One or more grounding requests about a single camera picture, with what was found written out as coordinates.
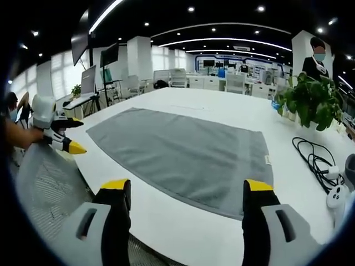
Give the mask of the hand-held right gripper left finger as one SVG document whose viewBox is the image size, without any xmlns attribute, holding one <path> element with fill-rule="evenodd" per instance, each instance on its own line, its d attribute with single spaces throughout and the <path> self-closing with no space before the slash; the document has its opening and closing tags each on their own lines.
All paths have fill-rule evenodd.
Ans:
<svg viewBox="0 0 355 266">
<path fill-rule="evenodd" d="M 65 265 L 129 265 L 131 182 L 103 184 L 63 223 L 53 249 Z"/>
</svg>

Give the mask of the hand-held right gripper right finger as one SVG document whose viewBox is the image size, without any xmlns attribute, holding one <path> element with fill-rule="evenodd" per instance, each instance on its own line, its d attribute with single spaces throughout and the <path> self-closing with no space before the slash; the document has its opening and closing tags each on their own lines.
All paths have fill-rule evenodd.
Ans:
<svg viewBox="0 0 355 266">
<path fill-rule="evenodd" d="M 243 265 L 307 265 L 323 248 L 308 222 L 281 204 L 267 183 L 244 181 L 242 210 Z"/>
</svg>

